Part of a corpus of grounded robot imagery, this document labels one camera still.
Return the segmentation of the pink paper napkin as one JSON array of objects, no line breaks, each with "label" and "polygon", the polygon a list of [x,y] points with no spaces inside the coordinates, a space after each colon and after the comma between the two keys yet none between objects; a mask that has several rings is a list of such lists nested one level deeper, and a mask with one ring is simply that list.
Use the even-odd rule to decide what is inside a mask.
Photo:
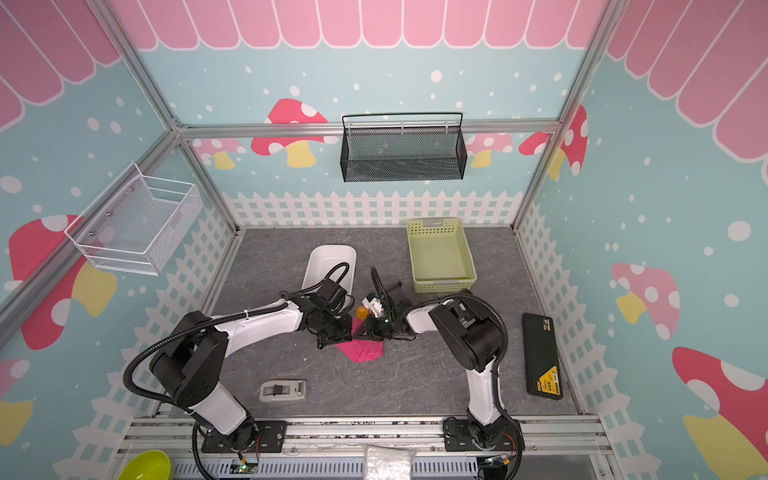
[{"label": "pink paper napkin", "polygon": [[354,363],[374,361],[384,354],[383,343],[377,341],[351,340],[338,344],[337,348]]}]

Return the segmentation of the green perforated plastic basket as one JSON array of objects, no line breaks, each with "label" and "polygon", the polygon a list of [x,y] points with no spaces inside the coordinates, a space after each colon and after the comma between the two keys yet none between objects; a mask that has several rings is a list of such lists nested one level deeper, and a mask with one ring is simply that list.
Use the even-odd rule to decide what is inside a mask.
[{"label": "green perforated plastic basket", "polygon": [[453,293],[473,287],[477,273],[459,218],[409,219],[406,227],[416,294]]}]

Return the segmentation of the black mesh wall basket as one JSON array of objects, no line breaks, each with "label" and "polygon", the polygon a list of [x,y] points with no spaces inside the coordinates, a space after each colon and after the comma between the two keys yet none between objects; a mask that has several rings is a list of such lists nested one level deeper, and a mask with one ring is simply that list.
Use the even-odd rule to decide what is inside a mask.
[{"label": "black mesh wall basket", "polygon": [[341,123],[346,182],[464,178],[468,153],[461,112],[350,114]]}]

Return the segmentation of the clear plastic bag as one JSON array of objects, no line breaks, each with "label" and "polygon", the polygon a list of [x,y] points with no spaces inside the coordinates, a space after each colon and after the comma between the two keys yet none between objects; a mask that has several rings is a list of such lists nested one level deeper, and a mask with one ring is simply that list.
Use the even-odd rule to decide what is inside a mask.
[{"label": "clear plastic bag", "polygon": [[365,480],[410,480],[416,453],[407,449],[367,446],[364,456]]}]

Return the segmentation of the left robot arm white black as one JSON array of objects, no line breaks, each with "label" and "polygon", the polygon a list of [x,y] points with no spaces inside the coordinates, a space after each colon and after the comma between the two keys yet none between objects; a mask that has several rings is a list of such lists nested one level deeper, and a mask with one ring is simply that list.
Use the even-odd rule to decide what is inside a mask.
[{"label": "left robot arm white black", "polygon": [[253,448],[259,427],[221,383],[224,360],[249,345],[296,331],[314,335],[319,349],[350,341],[353,298],[341,281],[351,272],[349,263],[340,262],[317,283],[283,292],[278,301],[256,309],[218,317],[188,313],[169,336],[128,363],[124,387],[183,410],[205,433],[219,435],[229,450]]}]

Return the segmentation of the white plastic tub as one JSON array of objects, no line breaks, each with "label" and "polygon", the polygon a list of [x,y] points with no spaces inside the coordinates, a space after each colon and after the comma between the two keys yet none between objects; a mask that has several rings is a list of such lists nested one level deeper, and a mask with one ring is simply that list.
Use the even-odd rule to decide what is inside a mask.
[{"label": "white plastic tub", "polygon": [[328,244],[316,247],[310,254],[302,288],[308,288],[317,284],[333,267],[339,263],[346,262],[349,264],[349,272],[340,281],[340,285],[351,294],[354,284],[356,260],[357,252],[349,245]]}]

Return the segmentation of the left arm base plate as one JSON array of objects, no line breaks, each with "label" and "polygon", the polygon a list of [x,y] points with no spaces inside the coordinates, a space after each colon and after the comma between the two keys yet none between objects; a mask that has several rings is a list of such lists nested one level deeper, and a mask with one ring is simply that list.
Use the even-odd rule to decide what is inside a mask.
[{"label": "left arm base plate", "polygon": [[203,453],[280,453],[287,422],[248,418],[230,434],[212,429],[203,440]]}]

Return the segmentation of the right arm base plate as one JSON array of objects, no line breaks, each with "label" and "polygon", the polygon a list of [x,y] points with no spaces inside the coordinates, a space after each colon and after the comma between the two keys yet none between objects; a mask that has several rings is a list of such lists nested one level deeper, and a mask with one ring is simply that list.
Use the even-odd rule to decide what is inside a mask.
[{"label": "right arm base plate", "polygon": [[518,420],[499,417],[481,425],[473,417],[448,417],[443,422],[444,448],[449,452],[524,451],[525,441]]}]

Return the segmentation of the grey switch box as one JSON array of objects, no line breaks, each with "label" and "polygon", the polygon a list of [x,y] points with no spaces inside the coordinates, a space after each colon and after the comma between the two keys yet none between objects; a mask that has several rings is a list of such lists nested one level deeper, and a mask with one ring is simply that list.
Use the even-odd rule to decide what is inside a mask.
[{"label": "grey switch box", "polygon": [[296,379],[275,379],[264,382],[258,399],[266,405],[289,405],[306,400],[307,382]]}]

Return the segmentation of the black flat box yellow label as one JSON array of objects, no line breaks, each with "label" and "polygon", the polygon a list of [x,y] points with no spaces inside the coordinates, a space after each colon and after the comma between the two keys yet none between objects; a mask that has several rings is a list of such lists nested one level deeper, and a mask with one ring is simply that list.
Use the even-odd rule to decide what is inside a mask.
[{"label": "black flat box yellow label", "polygon": [[534,313],[522,315],[526,390],[547,399],[563,398],[554,321]]}]

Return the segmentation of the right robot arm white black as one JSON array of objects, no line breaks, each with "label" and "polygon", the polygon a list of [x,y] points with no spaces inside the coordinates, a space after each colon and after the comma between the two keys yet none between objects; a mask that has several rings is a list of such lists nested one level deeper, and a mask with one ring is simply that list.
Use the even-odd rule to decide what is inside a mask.
[{"label": "right robot arm white black", "polygon": [[374,291],[363,300],[369,316],[356,336],[375,341],[413,341],[437,332],[454,359],[466,370],[469,389],[464,434],[479,450],[505,440],[518,446],[516,426],[500,396],[499,367],[508,347],[508,332],[499,313],[485,300],[463,289],[424,302],[403,295],[402,283],[386,287],[376,268],[370,269]]}]

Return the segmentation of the lime green bowl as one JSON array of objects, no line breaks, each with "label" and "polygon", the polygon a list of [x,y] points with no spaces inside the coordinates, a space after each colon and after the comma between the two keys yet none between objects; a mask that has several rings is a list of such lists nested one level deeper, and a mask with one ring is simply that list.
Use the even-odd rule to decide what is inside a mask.
[{"label": "lime green bowl", "polygon": [[130,460],[118,476],[118,480],[171,480],[172,463],[168,455],[160,450],[139,454]]}]

